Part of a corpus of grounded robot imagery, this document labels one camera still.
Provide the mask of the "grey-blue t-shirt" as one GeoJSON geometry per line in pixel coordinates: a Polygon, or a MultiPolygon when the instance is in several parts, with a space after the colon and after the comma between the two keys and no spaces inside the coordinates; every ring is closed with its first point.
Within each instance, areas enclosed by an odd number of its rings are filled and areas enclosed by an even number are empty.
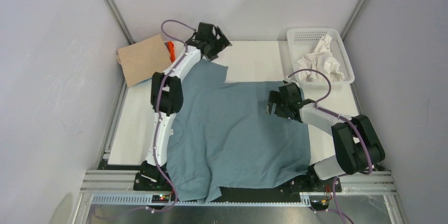
{"type": "Polygon", "coordinates": [[[222,187],[274,188],[310,164],[308,126],[266,112],[280,83],[226,76],[226,67],[201,60],[183,80],[166,165],[181,201],[213,201],[222,187]]]}

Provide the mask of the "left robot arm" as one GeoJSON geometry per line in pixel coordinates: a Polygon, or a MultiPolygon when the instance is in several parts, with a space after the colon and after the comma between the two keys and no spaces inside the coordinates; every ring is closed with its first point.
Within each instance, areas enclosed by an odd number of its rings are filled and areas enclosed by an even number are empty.
{"type": "Polygon", "coordinates": [[[162,167],[167,162],[172,124],[184,101],[182,81],[198,62],[204,59],[212,61],[218,58],[222,50],[231,46],[220,27],[204,22],[199,23],[189,39],[180,42],[183,50],[172,65],[152,76],[150,101],[155,121],[146,157],[146,162],[151,166],[162,167]]]}

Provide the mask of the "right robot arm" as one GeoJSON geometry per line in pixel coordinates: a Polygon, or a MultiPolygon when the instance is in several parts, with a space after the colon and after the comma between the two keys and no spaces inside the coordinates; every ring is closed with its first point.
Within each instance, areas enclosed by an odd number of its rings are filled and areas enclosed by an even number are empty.
{"type": "Polygon", "coordinates": [[[355,173],[370,174],[382,162],[384,148],[366,115],[347,117],[304,99],[295,82],[285,82],[270,91],[267,113],[314,126],[332,137],[335,154],[309,166],[307,185],[320,191],[328,179],[355,173]]]}

